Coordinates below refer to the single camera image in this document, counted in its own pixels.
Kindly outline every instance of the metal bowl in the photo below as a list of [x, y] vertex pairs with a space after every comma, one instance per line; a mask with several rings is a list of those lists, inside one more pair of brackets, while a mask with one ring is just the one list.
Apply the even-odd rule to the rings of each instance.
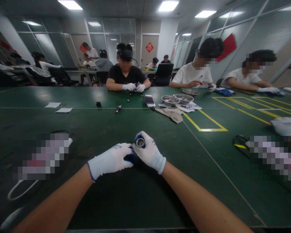
[[194, 101], [194, 98], [190, 95], [186, 95], [186, 94], [176, 94], [175, 97], [177, 97], [180, 100], [181, 104], [188, 104], [191, 101]]
[[190, 96], [196, 96], [199, 95], [198, 91], [192, 90], [192, 89], [184, 89], [183, 90], [184, 93], [189, 94]]
[[180, 103], [180, 100], [177, 97], [171, 95], [162, 96], [162, 100], [166, 106], [174, 106], [175, 104]]

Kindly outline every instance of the green workbench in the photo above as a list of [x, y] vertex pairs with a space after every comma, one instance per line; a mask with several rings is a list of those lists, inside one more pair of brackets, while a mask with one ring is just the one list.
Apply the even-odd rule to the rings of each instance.
[[[291, 94], [285, 97], [232, 98], [200, 88], [195, 103], [201, 111], [183, 115], [174, 123], [147, 108], [140, 93], [111, 92], [103, 87], [19, 87], [0, 89], [0, 160], [20, 140], [37, 133], [67, 130], [73, 143], [64, 171], [45, 181], [28, 199], [10, 202], [12, 179], [9, 156], [0, 161], [0, 223], [25, 206], [18, 220], [69, 179], [87, 160], [117, 143], [132, 143], [141, 130], [154, 138], [169, 162], [203, 185], [250, 227], [291, 227], [291, 194], [265, 175], [232, 145], [238, 134], [273, 136], [269, 121], [291, 116]], [[151, 87], [158, 107], [161, 96], [182, 93], [169, 87]], [[120, 101], [122, 110], [115, 114]], [[73, 108], [66, 114], [44, 108], [61, 102]], [[181, 202], [156, 171], [139, 162], [131, 169], [100, 177], [88, 190], [68, 229], [193, 228]]]

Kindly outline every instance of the red diamond sign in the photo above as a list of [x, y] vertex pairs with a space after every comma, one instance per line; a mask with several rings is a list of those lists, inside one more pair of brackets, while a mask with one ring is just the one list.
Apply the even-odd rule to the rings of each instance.
[[148, 50], [148, 52], [151, 52], [153, 49], [153, 45], [150, 42], [150, 43], [148, 43], [148, 45], [145, 48], [146, 48], [146, 50]]

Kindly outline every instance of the paper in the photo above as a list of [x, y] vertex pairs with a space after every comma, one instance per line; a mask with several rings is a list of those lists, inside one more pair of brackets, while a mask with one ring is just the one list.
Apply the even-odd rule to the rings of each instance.
[[49, 102], [45, 107], [57, 108], [60, 103]]
[[189, 104], [187, 105], [183, 105], [183, 104], [176, 104], [177, 108], [181, 109], [184, 112], [195, 112], [195, 110], [200, 110], [202, 109], [200, 106], [198, 106], [196, 103], [194, 102], [189, 102]]
[[62, 113], [67, 113], [70, 112], [73, 108], [61, 108], [60, 110], [56, 111], [56, 112], [62, 112]]

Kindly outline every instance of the gray hoodie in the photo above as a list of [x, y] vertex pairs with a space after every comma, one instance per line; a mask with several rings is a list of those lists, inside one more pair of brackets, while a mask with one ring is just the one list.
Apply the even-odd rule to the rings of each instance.
[[106, 58], [99, 58], [95, 61], [97, 71], [109, 71], [111, 66], [113, 66], [112, 62]]

